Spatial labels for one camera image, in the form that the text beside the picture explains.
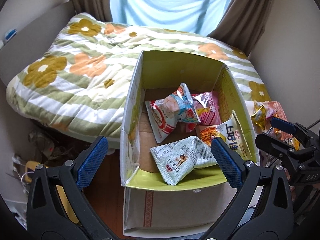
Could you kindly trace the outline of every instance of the striped comforter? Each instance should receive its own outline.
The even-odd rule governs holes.
[[[143,50],[220,60],[231,70],[244,100],[269,100],[254,67],[236,48],[194,33],[105,23],[81,13],[42,58],[11,80],[7,101],[21,115],[65,134],[89,142],[103,135],[110,147],[119,148],[124,104]]]

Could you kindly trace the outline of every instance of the cardboard box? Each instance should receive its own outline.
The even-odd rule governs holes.
[[[227,66],[215,59],[174,51],[143,51],[137,61],[127,96],[120,138],[121,184],[151,191],[193,190],[226,182],[218,165],[197,169],[175,186],[167,185],[150,153],[157,145],[145,100],[163,99],[184,82],[191,92],[215,90],[219,94],[221,121],[234,109],[249,146],[247,159],[259,162],[253,125],[243,97]],[[162,144],[195,135],[185,133],[179,124]]]
[[[258,187],[249,207],[257,204]],[[222,183],[201,192],[125,188],[123,235],[164,238],[202,233],[223,213],[236,189]]]

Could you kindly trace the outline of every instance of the brown cardboard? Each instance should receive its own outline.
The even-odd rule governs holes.
[[[149,100],[156,100],[156,99],[163,99],[170,95],[171,93],[175,92],[177,88],[163,88],[163,89],[149,89],[146,90],[145,101]],[[157,144],[155,136],[153,135],[153,131],[150,125],[149,117],[147,114],[147,108],[145,104],[142,108],[142,113],[139,122],[140,128],[140,169],[148,172],[159,172],[156,162],[153,159],[150,148],[164,145],[167,143],[175,142],[182,140],[184,138],[190,136],[196,136],[196,130],[193,130],[190,133],[186,133],[186,127],[184,123],[177,123],[176,128],[173,130],[171,134],[167,136],[166,139],[162,143]]]

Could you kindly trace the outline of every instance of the white cable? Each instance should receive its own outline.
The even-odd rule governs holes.
[[[27,190],[26,186],[24,185],[23,178],[24,178],[25,175],[27,175],[27,174],[29,174],[29,173],[34,173],[34,171],[28,171],[28,172],[26,172],[25,174],[23,174],[23,175],[21,176],[21,184],[22,184],[24,190],[25,190],[26,192],[28,192],[28,193],[29,193],[29,191]]]

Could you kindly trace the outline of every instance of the pink snack bag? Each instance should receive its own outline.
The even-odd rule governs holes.
[[[216,91],[192,94],[191,96],[193,98],[193,106],[199,116],[201,125],[221,124],[218,93]],[[186,132],[191,132],[196,125],[197,123],[187,123]]]

